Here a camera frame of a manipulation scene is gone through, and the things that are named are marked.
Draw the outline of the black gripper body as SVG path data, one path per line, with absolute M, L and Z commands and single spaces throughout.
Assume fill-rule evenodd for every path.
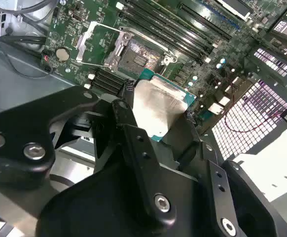
M 165 167 L 166 194 L 175 223 L 157 231 L 143 214 L 133 175 L 120 162 L 56 195 L 43 209 L 38 237 L 213 237 L 215 231 L 196 180 Z

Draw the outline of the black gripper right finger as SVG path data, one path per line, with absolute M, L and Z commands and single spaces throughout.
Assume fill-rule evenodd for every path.
M 187 113 L 172 126 L 178 170 L 194 176 L 209 228 L 219 237 L 287 237 L 287 222 L 234 161 L 218 161 Z

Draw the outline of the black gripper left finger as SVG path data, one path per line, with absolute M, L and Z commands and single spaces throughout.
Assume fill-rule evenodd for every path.
M 73 86 L 0 112 L 0 218 L 21 230 L 36 230 L 40 215 L 59 193 L 50 184 L 55 151 L 91 130 L 95 172 L 120 162 L 133 175 L 143 214 L 156 230 L 168 230 L 177 208 L 145 130 L 123 100 L 101 100 Z

